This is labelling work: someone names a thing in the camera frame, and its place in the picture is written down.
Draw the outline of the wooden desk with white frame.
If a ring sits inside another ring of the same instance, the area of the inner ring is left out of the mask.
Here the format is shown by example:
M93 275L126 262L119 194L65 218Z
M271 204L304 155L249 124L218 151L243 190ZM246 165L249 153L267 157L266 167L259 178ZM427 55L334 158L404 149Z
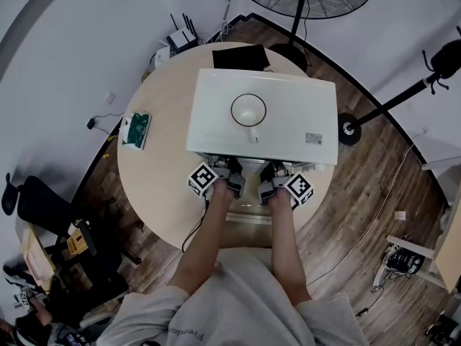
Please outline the wooden desk with white frame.
M439 245L435 249L428 249L391 235L387 235L386 240L430 260L437 274L431 275L429 272L419 270L416 275L445 289L448 293L453 293L461 276L461 185L447 219L447 225L440 236Z

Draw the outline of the white toaster oven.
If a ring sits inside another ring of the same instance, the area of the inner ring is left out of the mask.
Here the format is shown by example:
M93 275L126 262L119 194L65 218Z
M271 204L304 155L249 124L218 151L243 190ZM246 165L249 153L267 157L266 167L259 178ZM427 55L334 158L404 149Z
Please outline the white toaster oven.
M267 106L259 142L231 116L233 100L255 94ZM197 154L225 154L334 166L338 160L334 83L266 71L201 69L186 147Z

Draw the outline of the person's light grey shirt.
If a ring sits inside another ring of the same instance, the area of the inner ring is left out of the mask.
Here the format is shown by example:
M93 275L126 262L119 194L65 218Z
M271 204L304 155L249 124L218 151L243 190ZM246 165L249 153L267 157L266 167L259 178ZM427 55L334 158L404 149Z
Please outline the person's light grey shirt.
M192 295L165 285L122 302L97 346L369 346L346 294L292 305L267 249L223 249Z

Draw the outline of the flat black pad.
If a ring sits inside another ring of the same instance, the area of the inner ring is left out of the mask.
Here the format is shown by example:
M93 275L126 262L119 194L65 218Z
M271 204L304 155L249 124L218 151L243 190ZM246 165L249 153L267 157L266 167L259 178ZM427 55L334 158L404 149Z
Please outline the flat black pad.
M212 52L214 68L263 71L270 67L263 45L248 45Z

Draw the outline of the black coat rack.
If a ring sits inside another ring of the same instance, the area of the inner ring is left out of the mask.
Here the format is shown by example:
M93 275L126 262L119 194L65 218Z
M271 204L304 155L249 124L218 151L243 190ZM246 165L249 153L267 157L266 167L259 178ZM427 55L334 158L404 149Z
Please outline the black coat rack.
M458 34L461 39L461 26L456 26ZM443 84L439 75L436 74L431 65L431 59L428 60L426 56L426 51L421 51L424 58L424 64L426 68L431 72L431 74L421 80L417 81L415 84L396 95L394 98L390 99L384 104L377 106L373 111L368 112L366 115L356 118L353 114L349 112L342 112L338 115L338 137L339 142L346 146L356 145L362 137L362 126L365 123L375 119L376 117L383 115L394 107L400 105L401 103L407 101L408 99L416 96L426 88L430 88L431 94L435 95L434 85L438 84L441 88L449 90L449 86Z

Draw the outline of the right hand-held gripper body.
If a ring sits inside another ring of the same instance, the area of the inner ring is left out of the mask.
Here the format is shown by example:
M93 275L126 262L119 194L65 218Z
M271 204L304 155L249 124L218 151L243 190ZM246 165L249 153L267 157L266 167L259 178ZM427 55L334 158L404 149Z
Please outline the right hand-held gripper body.
M290 173L280 161L270 161L260 173L260 185L257 188L259 202L267 205L276 192L285 189L291 196L293 208L304 205L313 197L311 183L300 173Z

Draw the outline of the white router with black antennas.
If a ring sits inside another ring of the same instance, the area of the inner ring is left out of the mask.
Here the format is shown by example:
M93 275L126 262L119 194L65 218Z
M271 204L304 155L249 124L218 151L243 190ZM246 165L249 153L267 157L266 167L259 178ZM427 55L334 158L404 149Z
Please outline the white router with black antennas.
M166 37L166 41L173 52L175 54L180 54L186 50L197 47L199 45L199 36L189 17L186 14L182 14L184 20L183 28L179 28L172 14L170 14L170 17L176 30Z

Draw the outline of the small white box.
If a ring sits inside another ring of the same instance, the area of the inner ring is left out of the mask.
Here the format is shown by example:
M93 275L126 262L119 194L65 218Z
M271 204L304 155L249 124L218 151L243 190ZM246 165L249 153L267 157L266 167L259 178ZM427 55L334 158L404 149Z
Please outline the small white box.
M171 57L171 47L170 46L166 46L166 47L158 49L154 56L155 69L158 69L164 63L166 63L170 59L170 57Z

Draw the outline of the yellow wooden box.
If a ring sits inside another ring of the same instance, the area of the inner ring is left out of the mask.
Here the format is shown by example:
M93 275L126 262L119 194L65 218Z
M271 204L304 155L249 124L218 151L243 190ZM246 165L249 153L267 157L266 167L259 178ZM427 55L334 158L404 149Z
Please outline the yellow wooden box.
M67 239L67 245L70 255L79 255L88 249L84 235L80 228L76 228Z

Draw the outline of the person's left forearm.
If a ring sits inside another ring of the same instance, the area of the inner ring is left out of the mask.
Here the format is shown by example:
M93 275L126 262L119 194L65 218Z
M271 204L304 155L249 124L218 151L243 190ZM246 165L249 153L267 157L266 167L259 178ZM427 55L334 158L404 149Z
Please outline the person's left forearm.
M169 285L192 295L211 276L233 199L234 192L226 181L219 179L213 184L213 195L202 225L186 248Z

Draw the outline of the small wooden desk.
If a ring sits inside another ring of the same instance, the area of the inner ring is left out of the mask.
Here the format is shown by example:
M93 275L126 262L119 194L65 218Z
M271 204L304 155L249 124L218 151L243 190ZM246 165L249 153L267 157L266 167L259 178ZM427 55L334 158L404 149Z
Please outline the small wooden desk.
M28 223L22 234L22 254L36 284L49 294L55 277L55 265Z

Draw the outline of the grey wall rail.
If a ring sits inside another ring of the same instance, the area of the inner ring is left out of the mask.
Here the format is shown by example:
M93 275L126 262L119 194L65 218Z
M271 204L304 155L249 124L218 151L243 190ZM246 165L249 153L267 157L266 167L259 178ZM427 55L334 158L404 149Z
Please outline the grey wall rail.
M55 0L28 0L0 40L0 83L24 39Z

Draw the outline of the white mug with dark rim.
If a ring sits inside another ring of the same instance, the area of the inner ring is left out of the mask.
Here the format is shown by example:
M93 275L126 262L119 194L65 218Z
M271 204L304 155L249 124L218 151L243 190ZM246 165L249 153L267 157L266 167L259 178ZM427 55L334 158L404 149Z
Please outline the white mug with dark rim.
M230 112L238 125L249 130L250 142L258 143L260 137L257 127L267 115L264 100L255 94L242 94L233 100Z

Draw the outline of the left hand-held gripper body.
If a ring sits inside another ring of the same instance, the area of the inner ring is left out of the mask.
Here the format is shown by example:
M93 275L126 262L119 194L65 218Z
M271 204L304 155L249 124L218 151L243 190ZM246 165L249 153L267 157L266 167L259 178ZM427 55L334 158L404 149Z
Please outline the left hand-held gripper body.
M188 176L187 185L201 198L216 180L222 179L238 199L242 196L246 184L242 171L243 167L237 159L209 159L208 162L203 161L199 164Z

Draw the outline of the black bag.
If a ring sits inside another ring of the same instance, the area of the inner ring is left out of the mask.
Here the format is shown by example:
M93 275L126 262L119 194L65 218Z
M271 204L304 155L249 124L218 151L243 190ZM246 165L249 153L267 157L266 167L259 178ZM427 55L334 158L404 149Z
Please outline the black bag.
M461 68L461 39L443 45L431 58L431 65L440 79L448 79Z

